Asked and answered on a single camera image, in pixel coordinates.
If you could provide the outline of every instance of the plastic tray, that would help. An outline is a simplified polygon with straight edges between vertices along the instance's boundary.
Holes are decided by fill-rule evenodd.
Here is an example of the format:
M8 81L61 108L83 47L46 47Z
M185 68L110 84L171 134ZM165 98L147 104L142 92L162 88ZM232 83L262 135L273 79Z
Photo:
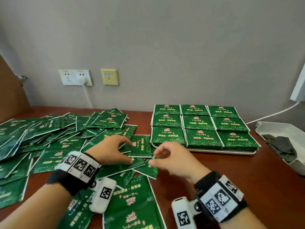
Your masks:
M305 175L305 132L292 124L258 121L256 125L255 131L259 135L270 134L274 137L285 136L290 139L296 150L297 158L291 163L287 163L284 159L283 161L295 172Z

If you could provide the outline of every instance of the brown table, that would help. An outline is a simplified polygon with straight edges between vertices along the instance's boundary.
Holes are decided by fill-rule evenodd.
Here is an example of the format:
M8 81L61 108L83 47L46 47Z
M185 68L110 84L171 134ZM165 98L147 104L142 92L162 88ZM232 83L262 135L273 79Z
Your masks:
M93 109L33 107L31 111L14 118L42 117L48 114L63 115L67 112L88 114ZM150 121L152 112L123 111L130 118L128 124L137 125L136 134L151 134ZM238 186L245 194L245 199L252 212L267 228L305 228L305 181L286 165L254 132L251 135L262 145L254 156L193 153L206 167L218 171ZM25 198L0 210L0 221L20 206L42 187L49 173L30 175ZM177 228L171 209L175 198L194 197L195 190L187 181L170 176L160 170L157 180L151 185L160 205L168 229ZM102 216L95 214L90 226L102 228Z

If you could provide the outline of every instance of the gray wall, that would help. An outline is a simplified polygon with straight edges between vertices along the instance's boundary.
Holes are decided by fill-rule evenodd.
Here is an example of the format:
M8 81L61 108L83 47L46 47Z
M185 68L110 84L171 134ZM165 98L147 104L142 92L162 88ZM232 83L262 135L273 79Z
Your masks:
M0 0L0 52L32 105L87 108L58 69L90 69L95 108L235 106L250 121L294 104L305 0ZM100 69L118 69L119 87ZM305 129L305 104L270 121Z

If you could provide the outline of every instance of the white outlet plate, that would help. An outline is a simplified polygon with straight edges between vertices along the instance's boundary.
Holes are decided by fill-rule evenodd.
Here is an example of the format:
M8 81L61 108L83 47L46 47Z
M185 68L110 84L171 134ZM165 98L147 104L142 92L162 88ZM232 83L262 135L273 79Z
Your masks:
M86 77L86 79L87 79L86 86L93 85L89 70L65 69L65 70L58 70L58 71L59 71L59 75L61 77L61 81L63 82L63 85L82 86L80 83L78 83L78 78L80 78L80 77Z

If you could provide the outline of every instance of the pile of green packets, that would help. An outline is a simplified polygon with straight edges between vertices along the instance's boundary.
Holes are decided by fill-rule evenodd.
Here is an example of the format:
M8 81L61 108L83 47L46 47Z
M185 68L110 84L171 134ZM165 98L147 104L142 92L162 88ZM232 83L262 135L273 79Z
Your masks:
M135 184L131 185L131 183L137 183L139 177L145 175L156 179L158 169L148 165L148 160L154 158L155 150L150 145L150 136L133 135L137 126L126 124L128 119L127 114L115 108L88 115L67 113L63 116L10 119L2 123L0 125L0 208L23 200L30 174L53 171L70 151L85 152L101 142L106 135L119 134L130 139L132 145L121 144L119 151L131 157L134 162L132 165L104 165L97 173L97 179L109 177L115 180L116 193L122 192L124 195L134 189ZM136 172L143 175L135 178ZM145 176L137 186L146 188L149 181ZM151 198L151 192L152 190L137 193L141 197L137 197L136 205L141 203L142 199ZM91 190L81 191L73 199L59 228L66 228L67 225L72 228L88 226L93 217L93 213L89 210L92 194ZM154 198L149 204L143 200L143 204L152 205L154 207L152 211L156 210Z
M260 147L234 107L155 105L150 142L178 142L188 149L254 152Z

